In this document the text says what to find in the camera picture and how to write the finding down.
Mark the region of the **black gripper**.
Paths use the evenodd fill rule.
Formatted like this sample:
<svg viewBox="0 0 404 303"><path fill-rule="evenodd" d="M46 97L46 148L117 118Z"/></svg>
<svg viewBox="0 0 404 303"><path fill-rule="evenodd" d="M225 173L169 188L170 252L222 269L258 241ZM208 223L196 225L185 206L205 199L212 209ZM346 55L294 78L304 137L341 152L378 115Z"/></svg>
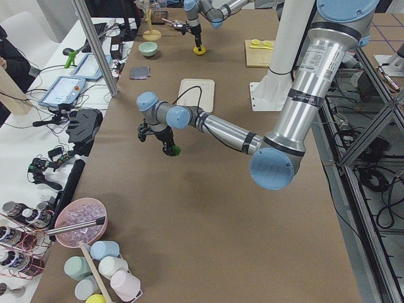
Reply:
<svg viewBox="0 0 404 303"><path fill-rule="evenodd" d="M194 35L196 47L201 47L201 25L192 26L191 33Z"/></svg>
<svg viewBox="0 0 404 303"><path fill-rule="evenodd" d="M162 142L163 151L174 150L174 134L170 126L167 126L162 131L155 132L155 137Z"/></svg>

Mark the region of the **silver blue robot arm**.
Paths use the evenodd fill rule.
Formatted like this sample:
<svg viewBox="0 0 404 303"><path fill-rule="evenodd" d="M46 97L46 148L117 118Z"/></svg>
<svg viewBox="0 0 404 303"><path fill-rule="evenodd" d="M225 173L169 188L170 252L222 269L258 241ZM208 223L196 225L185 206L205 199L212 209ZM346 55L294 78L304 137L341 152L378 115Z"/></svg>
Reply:
<svg viewBox="0 0 404 303"><path fill-rule="evenodd" d="M196 1L186 0L183 1L184 11L187 16L187 26L194 35L196 50L202 51L201 41L201 25L199 21L199 15L205 17L213 28L219 28L222 23L230 16L236 14L241 8L252 1L248 0L233 0L228 1L219 8L214 8L212 1Z"/></svg>
<svg viewBox="0 0 404 303"><path fill-rule="evenodd" d="M192 126L225 146L251 156L254 182L269 190L289 185L305 155L304 140L347 51L369 41L377 1L285 1L267 75L252 91L278 109L274 129L259 136L199 106L181 106L145 92L138 139L154 136L176 156L173 131Z"/></svg>

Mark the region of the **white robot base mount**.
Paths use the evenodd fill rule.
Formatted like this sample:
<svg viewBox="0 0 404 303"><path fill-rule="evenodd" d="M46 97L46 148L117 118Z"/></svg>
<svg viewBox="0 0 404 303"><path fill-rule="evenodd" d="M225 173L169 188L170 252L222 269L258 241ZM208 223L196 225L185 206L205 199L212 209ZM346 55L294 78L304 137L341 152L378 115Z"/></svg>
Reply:
<svg viewBox="0 0 404 303"><path fill-rule="evenodd" d="M268 72L259 83L252 83L250 96L254 111L282 109L293 83L294 62L315 6L315 0L284 2Z"/></svg>

